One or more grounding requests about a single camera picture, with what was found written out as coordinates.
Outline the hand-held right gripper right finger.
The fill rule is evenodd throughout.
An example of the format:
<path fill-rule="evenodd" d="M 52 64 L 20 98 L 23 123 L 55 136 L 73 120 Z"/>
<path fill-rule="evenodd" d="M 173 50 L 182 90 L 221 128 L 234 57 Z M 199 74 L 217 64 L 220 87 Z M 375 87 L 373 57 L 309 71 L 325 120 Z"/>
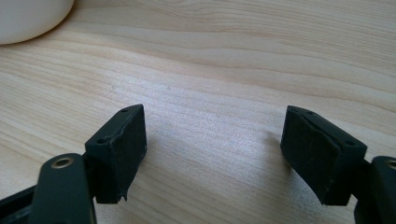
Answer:
<path fill-rule="evenodd" d="M 348 203 L 367 150 L 360 140 L 319 114 L 290 105 L 280 148 L 321 203 Z"/>

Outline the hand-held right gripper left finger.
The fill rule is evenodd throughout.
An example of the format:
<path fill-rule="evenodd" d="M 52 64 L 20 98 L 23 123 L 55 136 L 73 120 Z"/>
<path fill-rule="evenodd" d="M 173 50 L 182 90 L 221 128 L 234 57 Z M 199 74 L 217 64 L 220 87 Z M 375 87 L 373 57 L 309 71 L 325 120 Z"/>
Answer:
<path fill-rule="evenodd" d="M 121 109 L 85 143 L 91 196 L 98 203 L 127 200 L 128 189 L 146 153 L 144 106 Z"/>

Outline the cream ceramic cup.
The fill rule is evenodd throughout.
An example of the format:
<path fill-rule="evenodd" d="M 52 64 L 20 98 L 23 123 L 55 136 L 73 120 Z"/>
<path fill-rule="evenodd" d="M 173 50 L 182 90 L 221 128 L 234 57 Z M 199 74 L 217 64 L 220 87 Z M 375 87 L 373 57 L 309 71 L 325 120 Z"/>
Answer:
<path fill-rule="evenodd" d="M 43 35 L 62 22 L 75 0 L 0 0 L 0 45 Z"/>

